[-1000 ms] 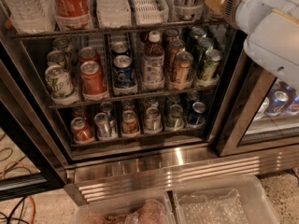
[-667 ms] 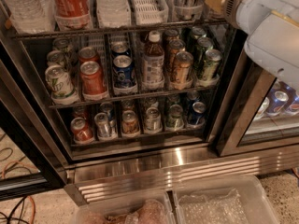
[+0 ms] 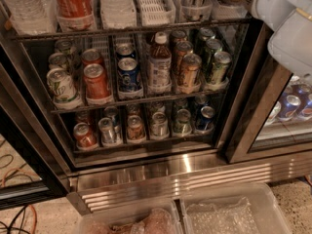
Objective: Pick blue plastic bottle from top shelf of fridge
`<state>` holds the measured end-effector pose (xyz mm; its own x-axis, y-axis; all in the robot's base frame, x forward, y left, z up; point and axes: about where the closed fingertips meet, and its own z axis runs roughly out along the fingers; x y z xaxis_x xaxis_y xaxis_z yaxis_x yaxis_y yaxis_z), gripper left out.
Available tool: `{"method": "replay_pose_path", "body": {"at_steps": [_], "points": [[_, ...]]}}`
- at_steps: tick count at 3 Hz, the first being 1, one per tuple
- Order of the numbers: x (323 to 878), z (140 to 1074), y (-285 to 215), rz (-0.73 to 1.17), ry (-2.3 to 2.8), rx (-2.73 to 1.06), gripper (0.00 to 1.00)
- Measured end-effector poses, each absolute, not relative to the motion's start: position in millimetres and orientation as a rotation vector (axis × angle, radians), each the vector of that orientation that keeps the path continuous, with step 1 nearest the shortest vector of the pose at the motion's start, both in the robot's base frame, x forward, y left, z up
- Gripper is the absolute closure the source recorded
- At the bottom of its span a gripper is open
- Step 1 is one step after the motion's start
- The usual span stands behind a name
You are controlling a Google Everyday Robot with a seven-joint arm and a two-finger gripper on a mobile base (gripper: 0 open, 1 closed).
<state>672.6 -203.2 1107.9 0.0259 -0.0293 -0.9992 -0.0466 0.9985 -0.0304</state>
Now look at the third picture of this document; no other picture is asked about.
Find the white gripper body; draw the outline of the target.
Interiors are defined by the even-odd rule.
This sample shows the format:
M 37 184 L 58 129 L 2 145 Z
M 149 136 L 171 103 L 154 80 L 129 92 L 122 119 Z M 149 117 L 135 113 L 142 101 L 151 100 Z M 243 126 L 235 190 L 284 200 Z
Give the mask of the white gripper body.
M 273 31 L 293 11 L 299 11 L 309 20 L 312 17 L 312 0 L 243 0 L 243 5 L 254 18 L 265 22 Z

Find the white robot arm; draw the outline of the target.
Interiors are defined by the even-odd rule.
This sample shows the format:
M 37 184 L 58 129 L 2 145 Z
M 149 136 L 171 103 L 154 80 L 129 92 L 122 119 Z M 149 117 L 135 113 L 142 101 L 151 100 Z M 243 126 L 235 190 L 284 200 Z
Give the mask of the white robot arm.
M 238 0 L 273 34 L 271 57 L 305 82 L 312 83 L 312 0 Z

